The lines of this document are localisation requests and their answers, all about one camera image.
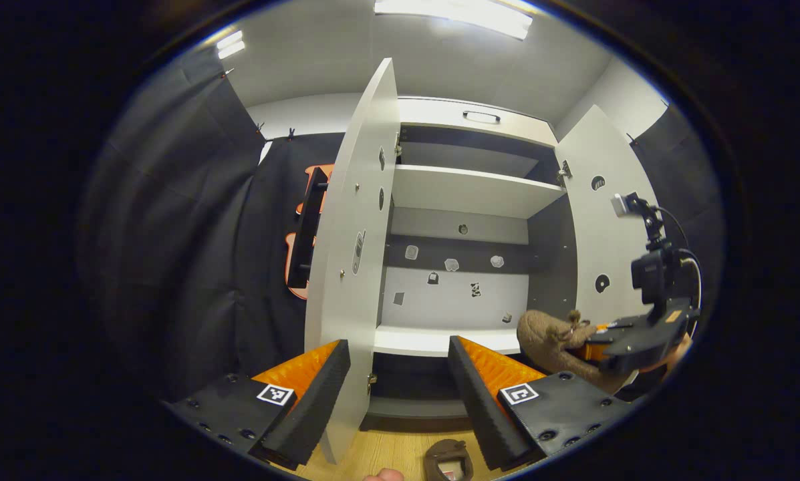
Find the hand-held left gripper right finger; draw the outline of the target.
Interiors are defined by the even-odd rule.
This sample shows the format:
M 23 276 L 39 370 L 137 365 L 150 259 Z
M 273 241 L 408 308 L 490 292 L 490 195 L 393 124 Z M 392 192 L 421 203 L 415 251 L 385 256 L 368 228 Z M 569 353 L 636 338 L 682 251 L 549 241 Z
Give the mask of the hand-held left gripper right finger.
M 545 375 L 458 335 L 449 338 L 448 367 L 492 470 L 562 456 L 631 411 L 573 372 Z

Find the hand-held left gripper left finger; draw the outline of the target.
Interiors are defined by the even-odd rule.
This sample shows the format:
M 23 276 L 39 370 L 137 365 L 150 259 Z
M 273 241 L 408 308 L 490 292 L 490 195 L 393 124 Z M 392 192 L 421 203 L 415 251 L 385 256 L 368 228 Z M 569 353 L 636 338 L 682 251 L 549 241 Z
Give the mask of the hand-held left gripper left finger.
M 240 456 L 295 471 L 321 440 L 350 368 L 347 340 L 335 340 L 258 375 L 228 373 L 171 413 Z

